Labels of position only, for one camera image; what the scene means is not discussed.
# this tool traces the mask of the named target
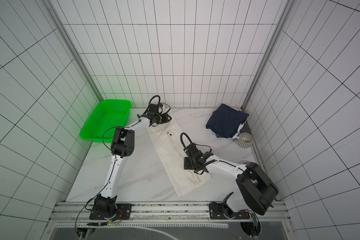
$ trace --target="metal corner post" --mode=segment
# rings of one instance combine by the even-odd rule
[[[293,5],[295,4],[296,0],[288,0],[287,4],[285,5],[283,12],[281,14],[281,17],[277,23],[276,30],[274,31],[271,41],[269,42],[269,45],[267,49],[265,50],[265,54],[263,56],[263,59],[261,60],[261,63],[259,65],[259,68],[256,71],[255,77],[253,79],[253,82],[251,83],[250,90],[248,91],[247,96],[245,97],[244,103],[241,106],[241,109],[244,110],[246,105],[248,104],[248,101],[253,94],[253,90],[256,86],[256,84],[259,82],[260,75],[264,71],[265,64],[269,60],[269,56],[271,55],[271,52],[273,51],[277,40],[279,39],[281,32],[283,31],[284,25],[287,21],[287,18],[292,10]]]
[[[51,2],[49,0],[40,0],[40,1],[44,5],[45,9],[49,12],[49,15],[51,16],[54,24],[56,25],[56,29],[59,31],[60,35],[62,36],[62,39],[64,40],[65,44],[67,45],[69,51],[71,52],[71,54],[73,56],[73,59],[76,60],[76,62],[78,63],[80,70],[86,77],[87,82],[91,86],[93,92],[96,94],[97,99],[100,102],[103,101],[103,98],[100,95],[99,90],[97,89],[91,75],[89,74],[89,71],[87,70],[83,60],[81,59],[79,52],[77,51],[76,47],[73,45],[73,42],[72,42],[71,38],[69,37],[59,16],[57,15],[55,8],[53,7],[53,5],[51,4]]]

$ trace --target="dark blue cloth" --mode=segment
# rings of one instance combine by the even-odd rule
[[[248,116],[248,113],[243,113],[225,104],[221,104],[213,112],[205,127],[221,137],[233,137],[237,133],[239,125],[244,123]]]

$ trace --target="green plastic basket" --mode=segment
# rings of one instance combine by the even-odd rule
[[[130,101],[104,100],[97,105],[80,132],[80,137],[92,142],[102,142],[104,132],[116,126],[125,126],[129,118]],[[111,129],[104,135],[104,142],[112,142],[115,130]]]

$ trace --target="white towel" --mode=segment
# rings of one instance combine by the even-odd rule
[[[177,123],[172,111],[169,111],[168,114],[172,117],[170,122],[156,127],[148,127],[147,132],[177,196],[182,197],[209,181],[211,175],[207,172],[198,175],[192,170],[184,170],[184,157],[187,155],[180,142],[180,134],[183,129]]]

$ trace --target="marble floor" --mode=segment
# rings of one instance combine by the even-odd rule
[[[251,148],[240,148],[226,138],[216,138],[205,125],[215,109],[173,109],[178,124],[193,142],[209,145],[213,154],[220,158],[243,163],[256,162]],[[137,119],[144,109],[131,109],[129,123]],[[199,148],[202,152],[208,147]],[[86,202],[101,190],[110,165],[110,152],[103,143],[92,143],[79,170],[67,202]],[[236,182],[220,175],[211,174],[212,179],[187,195],[177,197],[168,175],[149,138],[147,130],[135,132],[135,151],[123,169],[118,202],[139,201],[222,201],[230,192],[240,191]]]

